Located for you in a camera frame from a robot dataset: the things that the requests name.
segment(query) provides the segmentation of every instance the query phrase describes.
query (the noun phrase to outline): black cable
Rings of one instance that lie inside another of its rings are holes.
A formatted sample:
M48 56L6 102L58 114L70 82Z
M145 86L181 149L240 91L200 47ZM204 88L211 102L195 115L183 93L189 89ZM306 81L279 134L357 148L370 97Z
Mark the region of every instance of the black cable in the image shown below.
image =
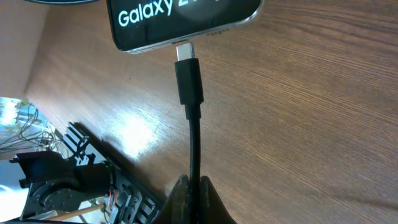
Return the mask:
M191 139L190 187L192 213L196 214L200 207L200 120L191 119L189 121L189 128Z
M108 219L106 218L106 215L105 215L105 210L103 213L104 213L104 219L105 219L106 223L108 223Z
M2 153L6 153L6 152L12 152L12 151L16 151L16 150L20 150L20 149L32 149L35 147L42 147L44 146L42 144L43 141L45 141L46 145L50 146L51 144L53 144L53 149L56 146L56 144L58 142L60 142L61 140L58 140L54 137L54 135L48 131L42 131L42 132L37 132L34 134L28 134L28 135L24 135L24 133L38 120L39 118L39 111L38 109L35 109L34 114L31 116L30 115L30 107L32 106L32 103L28 106L27 109L27 120L24 123L24 125L21 127L21 130L14 136L10 137L9 139L5 140L2 144L0 144L0 151ZM15 142L10 142L10 144L8 146L5 147L1 147L3 145L5 145L6 143L8 143L9 141L15 141ZM25 144L25 142L29 142L31 144L33 144L33 146L22 146L22 147L18 147L20 145Z
M200 105L204 101L199 60L195 58L191 43L177 47L178 62L175 63L178 93L181 105L190 125L190 223L197 224L200 209Z

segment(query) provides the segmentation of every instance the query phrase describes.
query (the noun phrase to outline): phone frame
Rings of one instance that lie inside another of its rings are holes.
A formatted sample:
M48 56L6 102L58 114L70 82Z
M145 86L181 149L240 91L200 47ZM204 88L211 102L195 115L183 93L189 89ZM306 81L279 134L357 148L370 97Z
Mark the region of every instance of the phone frame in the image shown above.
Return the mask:
M49 4L49 5L55 5L55 6L66 6L66 5L76 5L76 4L88 4L92 2L96 2L99 0L68 0L64 2L59 2L59 1L51 1L51 0L25 0L28 2L33 2L33 3L38 3L38 4Z
M252 21L257 16L257 14L262 10L262 8L265 5L265 2L266 2L266 0L261 0L260 6L257 8L257 10L251 16L249 16L249 17L247 17L247 18L245 18L245 19L243 19L241 21L238 21L238 22L225 24L225 25L222 25L222 26L219 26L219 27L214 27L214 28L211 28L211 29L195 32L193 34L188 34L188 35L185 35L185 36L182 36L182 37L176 37L176 38L173 38L173 39L170 39L170 40L161 41L161 42L150 44L150 45L143 46L143 47L138 47L136 49L123 50L123 49L120 49L118 46L116 46L116 47L119 50L123 51L124 53L139 54L139 53L143 53L143 52L148 52L150 50L160 49L162 47L170 46L170 45L177 44L177 43L180 43L180 42L188 41L192 37L195 37L195 36L198 36L198 35L209 34L209 33L217 32L217 31L220 31L220 30L225 30L225 29L230 29L230 28L236 27L236 26L240 26L240 25L243 25L243 24L246 24L246 23ZM109 21L113 21L113 15L112 15L112 10L111 10L110 0L106 0L106 4L108 6ZM113 38L114 42L116 43L116 41L115 41L116 37L114 35L114 33L115 33L114 32L114 24L113 24L113 22L110 22L110 24L111 24L111 29L112 29L112 38Z

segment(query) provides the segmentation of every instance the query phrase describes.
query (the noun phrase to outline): wood grain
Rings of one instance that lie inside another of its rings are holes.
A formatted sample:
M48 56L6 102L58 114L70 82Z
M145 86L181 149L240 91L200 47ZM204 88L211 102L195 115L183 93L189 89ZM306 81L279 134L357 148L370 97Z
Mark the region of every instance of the wood grain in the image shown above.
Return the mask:
M194 40L202 173L238 223L398 222L398 2L270 0ZM104 1L52 7L27 96L79 121L165 193L188 173L174 47L119 52Z

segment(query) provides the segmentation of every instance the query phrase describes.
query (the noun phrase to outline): wooden stick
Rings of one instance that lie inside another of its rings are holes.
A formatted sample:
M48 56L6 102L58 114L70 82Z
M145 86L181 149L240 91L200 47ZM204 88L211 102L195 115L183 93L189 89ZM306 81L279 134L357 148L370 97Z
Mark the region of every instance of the wooden stick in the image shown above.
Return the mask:
M104 208L104 206L105 206L104 204L95 205L95 206L92 206L92 207L88 207L88 208L76 210L76 211L73 211L73 212L69 212L69 213L66 213L66 214L63 214L63 215L57 215L57 216L54 216L54 217L51 217L51 218L46 218L45 220L48 220L48 221L64 221L64 220L66 220L68 218L71 218L71 217L75 217L75 216L86 214L88 212L92 212L92 211L95 211L95 210L98 210L98 209L102 209L102 208Z

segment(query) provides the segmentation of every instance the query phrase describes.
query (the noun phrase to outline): black plastic part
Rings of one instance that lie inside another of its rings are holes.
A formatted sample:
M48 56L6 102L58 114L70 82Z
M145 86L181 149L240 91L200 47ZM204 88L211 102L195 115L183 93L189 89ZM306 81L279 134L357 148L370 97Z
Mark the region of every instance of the black plastic part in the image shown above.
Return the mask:
M200 106L204 102L199 59L190 58L175 62L178 93L181 105L185 105L187 119L201 118Z
M118 39L116 38L115 35L115 31L114 31L114 23L113 23L113 15L112 15L112 5L111 5L111 1L110 0L106 0L106 5L108 7L108 16L109 16L109 23L111 24L111 31L112 31L112 39L114 44L116 45L116 47L120 50L120 51L128 51L131 49L124 49L120 46Z
M71 212L80 203L109 192L112 168L105 164L74 166L52 151L17 154L25 179L22 188L29 188L21 220L51 210Z
M206 176L200 178L200 195L201 208L206 208L200 211L200 224L236 224L231 215L229 215L210 179Z
M185 106L191 139L190 164L190 223L198 222L200 204L200 105L204 102L199 59L175 62L180 103Z
M114 178L111 179L111 188L117 190L118 200L112 209L109 222L119 223L123 221L126 224L150 223L163 207L165 198L160 198L158 195L154 194L140 179L138 179L135 173L124 165L124 162L127 161L120 161L116 149L107 142L98 139L81 124L69 123L66 133L65 136L68 136L68 139L63 143L71 152L77 151L77 142L79 139L88 136L88 141L90 143L87 145L87 148L95 149L93 153L95 158L103 157L104 160L113 167L112 171L114 174L111 177ZM86 154L86 152L87 151L82 152L84 158L90 157L91 154ZM73 159L69 160L69 162L75 162L75 166L86 164L76 163ZM126 194L130 198L129 200L119 200L121 195Z
M39 4L53 4L53 5L73 5L73 4L86 4L96 2L99 0L25 0Z

